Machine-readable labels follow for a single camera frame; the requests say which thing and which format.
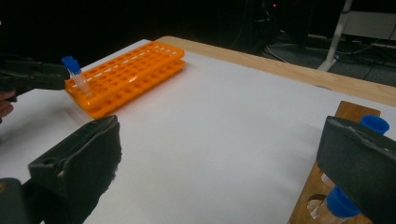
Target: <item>orange test tube rack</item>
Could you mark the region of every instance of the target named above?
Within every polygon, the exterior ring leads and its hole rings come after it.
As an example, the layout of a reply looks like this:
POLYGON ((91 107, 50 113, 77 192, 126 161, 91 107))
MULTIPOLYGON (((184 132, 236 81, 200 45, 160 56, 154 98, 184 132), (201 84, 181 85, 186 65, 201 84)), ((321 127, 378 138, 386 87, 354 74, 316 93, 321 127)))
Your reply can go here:
POLYGON ((80 74, 91 96, 73 78, 66 80, 65 91, 90 117, 99 119, 175 75, 185 65, 183 56, 182 49, 152 41, 80 74))

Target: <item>blue cap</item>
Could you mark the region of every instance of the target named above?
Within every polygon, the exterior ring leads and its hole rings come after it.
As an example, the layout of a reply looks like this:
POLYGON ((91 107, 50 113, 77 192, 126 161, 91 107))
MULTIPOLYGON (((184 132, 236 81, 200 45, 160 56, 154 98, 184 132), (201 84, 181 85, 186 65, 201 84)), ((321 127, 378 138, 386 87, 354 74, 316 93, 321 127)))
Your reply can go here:
POLYGON ((326 204, 337 217, 354 217, 361 213, 359 208, 337 186, 330 191, 326 204))
POLYGON ((66 66, 67 69, 70 70, 70 72, 76 75, 81 73, 81 68, 79 67, 78 61, 73 59, 72 56, 65 56, 61 59, 61 61, 64 66, 66 66))
POLYGON ((389 130, 387 121, 376 115, 365 115, 361 117, 360 124, 380 134, 384 134, 389 130))

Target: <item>floor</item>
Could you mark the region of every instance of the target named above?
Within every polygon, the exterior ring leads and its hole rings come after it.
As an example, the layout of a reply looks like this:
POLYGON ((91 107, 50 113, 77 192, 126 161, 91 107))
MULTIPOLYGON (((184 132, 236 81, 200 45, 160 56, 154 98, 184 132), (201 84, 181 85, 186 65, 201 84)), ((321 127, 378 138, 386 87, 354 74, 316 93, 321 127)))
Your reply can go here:
MULTIPOLYGON (((260 52, 262 57, 317 69, 327 57, 331 39, 310 37, 303 48, 280 34, 260 52)), ((385 40, 340 42, 330 73, 396 87, 396 48, 385 40)))

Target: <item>metal stand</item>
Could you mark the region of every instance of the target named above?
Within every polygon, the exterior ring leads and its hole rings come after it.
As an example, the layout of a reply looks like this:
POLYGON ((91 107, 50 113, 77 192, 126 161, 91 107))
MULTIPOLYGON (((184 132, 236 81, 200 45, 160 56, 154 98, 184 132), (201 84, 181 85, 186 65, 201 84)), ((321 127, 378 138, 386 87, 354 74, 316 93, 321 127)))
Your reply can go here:
POLYGON ((329 71, 330 68, 335 64, 336 60, 334 59, 335 52, 337 51, 338 43, 340 42, 341 34, 344 31, 344 27, 347 24, 348 13, 350 10, 350 6, 352 5, 353 0, 346 0, 344 4, 343 11, 341 12, 340 19, 338 20, 337 27, 334 31, 334 36, 332 37, 332 44, 330 45, 329 52, 327 53, 326 60, 320 65, 318 70, 320 71, 329 71))

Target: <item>test tube rack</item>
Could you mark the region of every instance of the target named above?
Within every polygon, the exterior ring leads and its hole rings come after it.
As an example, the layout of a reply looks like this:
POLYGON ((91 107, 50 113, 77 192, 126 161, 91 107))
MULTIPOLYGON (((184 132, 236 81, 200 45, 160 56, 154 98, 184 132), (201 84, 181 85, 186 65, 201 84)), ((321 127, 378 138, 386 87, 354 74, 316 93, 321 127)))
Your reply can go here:
POLYGON ((73 78, 66 80, 65 91, 90 117, 99 119, 177 74, 185 65, 183 56, 182 49, 151 41, 82 72, 91 95, 73 78))
MULTIPOLYGON (((368 114, 379 116, 381 112, 370 107, 341 101, 335 113, 335 117, 340 119, 349 119, 359 123, 361 117, 368 114)), ((317 224, 317 222, 310 216, 310 209, 320 204, 332 190, 332 187, 329 187, 325 182, 323 182, 321 179, 322 175, 323 172, 315 162, 308 178, 306 179, 302 193, 294 207, 288 224, 317 224)), ((373 222, 363 214, 352 217, 344 222, 344 224, 372 223, 373 222)))

